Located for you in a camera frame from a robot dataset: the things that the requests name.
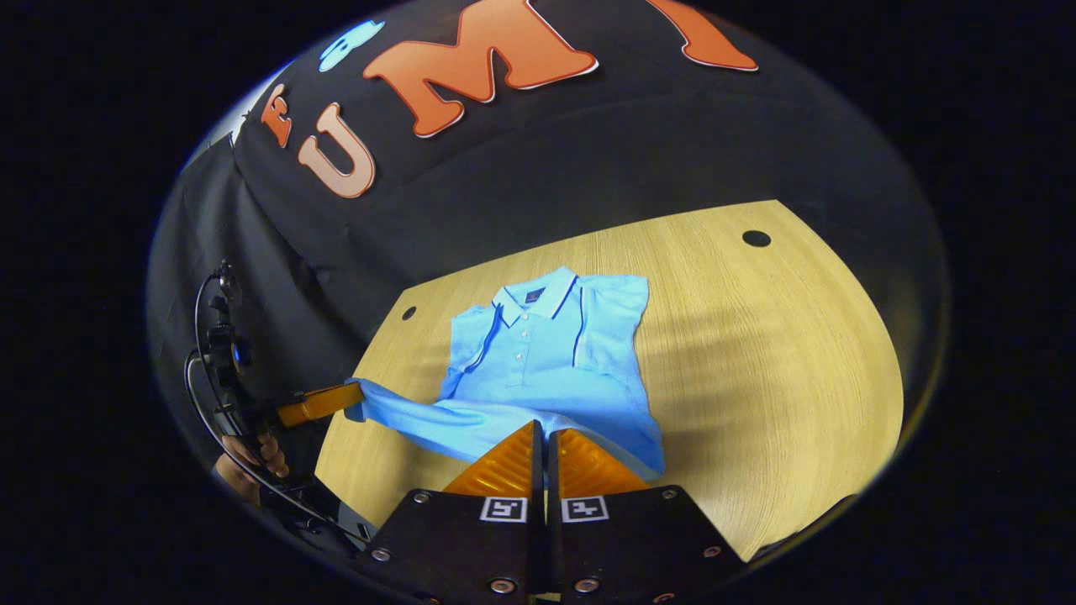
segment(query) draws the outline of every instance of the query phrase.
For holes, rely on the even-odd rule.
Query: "wood grain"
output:
[[[747,230],[771,243],[745,243]],[[586,234],[408,289],[355,376],[434,403],[451,318],[562,265],[650,280],[635,349],[664,439],[653,484],[683,486],[742,559],[862,490],[892,454],[903,393],[889,334],[840,258],[776,200]],[[338,412],[316,474],[380,524],[408,490],[442,489],[465,467]]]

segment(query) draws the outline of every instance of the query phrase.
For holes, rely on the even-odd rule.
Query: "polo shirt collar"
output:
[[[493,305],[501,307],[500,319],[508,327],[511,327],[524,312],[553,319],[574,283],[576,273],[567,267],[561,267],[538,279],[501,287],[493,297]],[[527,305],[527,294],[541,289],[544,290],[538,296],[538,300]]]

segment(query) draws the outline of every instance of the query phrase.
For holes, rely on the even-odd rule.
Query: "orange letter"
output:
[[[529,0],[481,0],[459,13],[455,46],[400,42],[373,59],[363,76],[387,82],[414,114],[414,133],[425,139],[464,115],[462,102],[445,101],[429,83],[487,103],[496,94],[494,51],[508,64],[505,83],[512,88],[537,88],[598,67],[594,55],[569,46]]]
[[[340,119],[340,105],[329,103],[317,117],[317,131],[325,132],[336,140],[337,144],[351,157],[354,167],[350,174],[344,174],[325,154],[317,149],[317,138],[307,137],[299,147],[299,164],[310,168],[314,174],[340,197],[358,197],[370,188],[373,183],[373,157],[369,150],[351,131],[351,128]]]
[[[269,95],[265,109],[261,110],[261,123],[277,135],[277,142],[282,147],[287,144],[287,137],[292,133],[292,118],[284,117],[287,113],[287,101],[281,97],[283,94],[284,85],[278,84]]]
[[[672,0],[647,0],[661,11],[683,36],[683,55],[696,64],[756,71],[759,64],[733,46],[713,24],[691,6]]]

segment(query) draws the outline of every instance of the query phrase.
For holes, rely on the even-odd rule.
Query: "bolt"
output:
[[[512,580],[493,580],[490,582],[490,590],[497,594],[508,594],[515,591],[515,582]]]
[[[598,583],[598,581],[596,579],[594,579],[594,578],[583,578],[583,579],[579,580],[578,582],[576,582],[576,592],[582,592],[584,594],[587,593],[587,592],[594,592],[595,590],[598,589],[598,586],[600,586],[600,585]]]

